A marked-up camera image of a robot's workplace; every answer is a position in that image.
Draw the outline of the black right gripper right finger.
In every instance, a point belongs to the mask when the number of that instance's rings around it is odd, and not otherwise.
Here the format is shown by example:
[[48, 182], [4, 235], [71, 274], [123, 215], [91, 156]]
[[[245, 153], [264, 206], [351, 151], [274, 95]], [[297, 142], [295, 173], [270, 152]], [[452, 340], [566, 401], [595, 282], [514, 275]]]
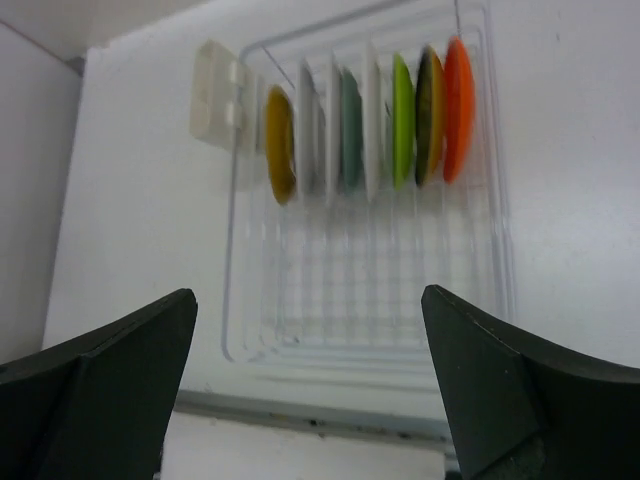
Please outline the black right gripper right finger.
[[638, 478], [638, 369], [557, 345], [439, 285], [421, 305], [461, 478]]

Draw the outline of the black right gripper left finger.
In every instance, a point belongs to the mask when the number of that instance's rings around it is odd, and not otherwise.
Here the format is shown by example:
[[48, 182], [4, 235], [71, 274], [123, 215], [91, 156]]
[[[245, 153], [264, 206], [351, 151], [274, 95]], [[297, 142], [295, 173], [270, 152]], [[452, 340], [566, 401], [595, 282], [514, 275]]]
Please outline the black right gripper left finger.
[[4, 479], [151, 479], [198, 304], [178, 289], [1, 366]]

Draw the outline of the dark olive patterned plate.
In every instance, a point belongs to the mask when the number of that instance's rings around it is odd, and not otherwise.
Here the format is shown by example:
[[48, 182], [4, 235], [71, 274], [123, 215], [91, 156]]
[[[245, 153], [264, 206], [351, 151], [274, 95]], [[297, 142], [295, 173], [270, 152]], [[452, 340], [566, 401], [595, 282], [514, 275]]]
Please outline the dark olive patterned plate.
[[431, 45], [421, 53], [415, 96], [415, 181], [424, 186], [442, 159], [445, 127], [445, 85], [441, 61]]

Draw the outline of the yellow patterned plate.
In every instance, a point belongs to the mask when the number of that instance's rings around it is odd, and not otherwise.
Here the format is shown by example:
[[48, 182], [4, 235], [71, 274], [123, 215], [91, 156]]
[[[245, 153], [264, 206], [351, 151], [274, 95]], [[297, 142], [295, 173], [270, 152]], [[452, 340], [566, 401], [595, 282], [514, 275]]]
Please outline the yellow patterned plate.
[[280, 86], [269, 89], [264, 109], [265, 155], [272, 193], [285, 205], [294, 195], [296, 177], [293, 161], [293, 109]]

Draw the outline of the lime green plate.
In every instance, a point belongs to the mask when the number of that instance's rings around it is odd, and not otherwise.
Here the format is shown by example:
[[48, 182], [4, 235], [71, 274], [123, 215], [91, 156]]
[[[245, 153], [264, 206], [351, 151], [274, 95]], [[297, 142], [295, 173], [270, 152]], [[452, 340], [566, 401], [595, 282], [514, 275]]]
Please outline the lime green plate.
[[413, 162], [415, 93], [408, 66], [401, 54], [393, 56], [393, 182], [399, 190]]

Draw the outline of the blue floral teal plate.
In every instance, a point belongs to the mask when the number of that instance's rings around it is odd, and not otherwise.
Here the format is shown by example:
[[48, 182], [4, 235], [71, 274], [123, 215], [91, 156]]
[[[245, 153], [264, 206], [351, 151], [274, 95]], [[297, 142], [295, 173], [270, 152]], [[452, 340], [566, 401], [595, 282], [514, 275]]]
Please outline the blue floral teal plate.
[[342, 71], [341, 84], [342, 178], [344, 190], [354, 191], [363, 169], [362, 98], [350, 70]]

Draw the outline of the white plate orange sunburst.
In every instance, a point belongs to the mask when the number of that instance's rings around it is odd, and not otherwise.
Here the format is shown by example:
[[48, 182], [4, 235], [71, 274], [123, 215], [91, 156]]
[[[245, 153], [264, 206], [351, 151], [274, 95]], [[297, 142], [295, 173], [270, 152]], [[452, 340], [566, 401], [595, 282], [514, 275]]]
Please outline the white plate orange sunburst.
[[366, 194], [369, 202], [380, 185], [383, 147], [381, 133], [381, 74], [371, 42], [365, 45], [363, 60], [363, 142]]

